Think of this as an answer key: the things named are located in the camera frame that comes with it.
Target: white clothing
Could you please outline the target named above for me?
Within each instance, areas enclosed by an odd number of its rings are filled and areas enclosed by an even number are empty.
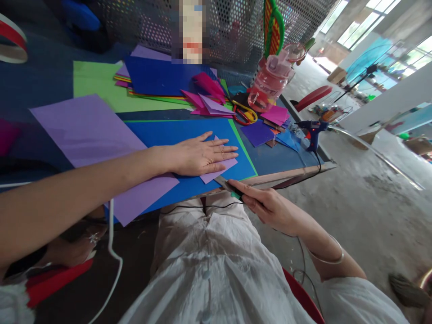
[[[222,193],[206,205],[239,202]],[[200,206],[199,199],[182,202]],[[293,296],[278,259],[241,204],[178,207],[160,216],[152,280],[120,323],[315,323]],[[327,323],[408,323],[369,281],[324,283],[336,314]]]

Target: yellow scissors handle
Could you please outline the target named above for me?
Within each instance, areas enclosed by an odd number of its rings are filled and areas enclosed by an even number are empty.
[[[235,100],[232,100],[233,104],[243,108],[244,110],[246,110],[245,116],[251,121],[251,123],[255,123],[258,120],[258,116],[257,113],[255,111],[253,111],[252,109],[243,106],[241,103],[238,103]]]

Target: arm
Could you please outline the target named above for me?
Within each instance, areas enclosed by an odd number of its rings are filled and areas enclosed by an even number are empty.
[[[259,190],[235,180],[229,183],[244,193],[243,201],[264,224],[286,235],[298,236],[319,259],[332,262],[341,258],[342,251],[330,235],[308,213],[274,189]],[[336,265],[326,264],[312,256],[322,281],[341,277],[366,279],[357,262],[346,251],[343,253],[342,262]]]
[[[0,194],[0,268],[47,244],[97,206],[166,172],[198,176],[221,171],[238,156],[212,132],[173,146],[155,146],[78,168]]]

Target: forearm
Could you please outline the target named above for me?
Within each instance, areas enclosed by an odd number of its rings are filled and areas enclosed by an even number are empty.
[[[0,194],[0,268],[47,244],[114,196],[165,173],[160,147]]]
[[[304,220],[300,227],[299,238],[305,246],[318,258],[325,261],[337,261],[341,258],[342,251],[339,245],[330,235],[310,216]],[[341,277],[359,277],[366,279],[366,274],[357,262],[344,250],[344,258],[340,264],[327,264],[313,256],[311,259],[321,280]]]

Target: glue gun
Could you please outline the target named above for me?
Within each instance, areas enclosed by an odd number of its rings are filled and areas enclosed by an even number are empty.
[[[300,128],[304,128],[309,131],[310,134],[310,145],[306,151],[316,152],[318,149],[318,134],[325,131],[329,123],[324,121],[299,121],[296,123]]]

